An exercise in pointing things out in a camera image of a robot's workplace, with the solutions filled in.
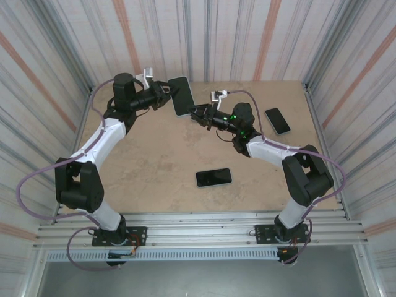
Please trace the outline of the narrow aluminium side profile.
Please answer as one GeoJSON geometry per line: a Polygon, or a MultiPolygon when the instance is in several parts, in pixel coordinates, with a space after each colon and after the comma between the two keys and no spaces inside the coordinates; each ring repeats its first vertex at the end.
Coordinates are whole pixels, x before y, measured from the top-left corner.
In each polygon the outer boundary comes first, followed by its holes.
{"type": "Polygon", "coordinates": [[[95,91],[95,89],[96,89],[96,87],[90,87],[89,91],[88,91],[88,95],[86,96],[87,101],[84,105],[81,120],[80,120],[79,126],[77,128],[77,134],[75,137],[74,144],[72,146],[71,155],[73,153],[75,153],[76,151],[78,151],[78,149],[80,147],[80,141],[82,139],[82,134],[84,132],[85,123],[86,123],[86,120],[87,120],[87,117],[88,117],[88,114],[90,111],[91,103],[92,103],[92,93],[95,91]]]}

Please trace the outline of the wide aluminium side profile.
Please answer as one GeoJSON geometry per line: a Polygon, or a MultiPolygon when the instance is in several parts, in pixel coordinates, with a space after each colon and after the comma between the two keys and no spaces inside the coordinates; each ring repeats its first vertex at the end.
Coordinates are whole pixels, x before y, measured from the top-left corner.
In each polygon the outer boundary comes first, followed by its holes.
{"type": "Polygon", "coordinates": [[[315,130],[316,130],[316,134],[318,136],[319,143],[321,145],[322,153],[327,158],[330,159],[329,171],[332,174],[333,179],[334,179],[334,192],[335,192],[334,196],[335,196],[337,202],[342,206],[342,210],[345,213],[346,219],[351,220],[348,205],[345,202],[345,198],[344,198],[344,189],[347,185],[346,184],[347,176],[346,176],[343,168],[331,157],[322,126],[320,124],[316,109],[314,107],[313,95],[312,95],[311,89],[308,87],[307,84],[302,84],[302,86],[303,86],[304,95],[305,95],[305,98],[306,98],[306,101],[308,104],[308,108],[309,108],[309,111],[310,111],[310,114],[312,117],[312,121],[313,121],[315,130]]]}

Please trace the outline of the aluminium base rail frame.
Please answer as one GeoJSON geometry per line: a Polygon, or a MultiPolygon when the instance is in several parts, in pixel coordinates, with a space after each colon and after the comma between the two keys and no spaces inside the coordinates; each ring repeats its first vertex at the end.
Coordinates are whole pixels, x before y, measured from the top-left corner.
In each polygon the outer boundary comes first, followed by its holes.
{"type": "MultiPolygon", "coordinates": [[[[254,245],[255,225],[273,223],[275,212],[132,213],[124,217],[129,226],[148,229],[147,248],[241,247],[254,245]]],[[[314,210],[312,245],[366,244],[361,222],[348,220],[341,209],[314,210]]],[[[84,217],[71,217],[54,225],[40,226],[36,248],[64,249],[75,231],[90,227],[84,217]]]]}

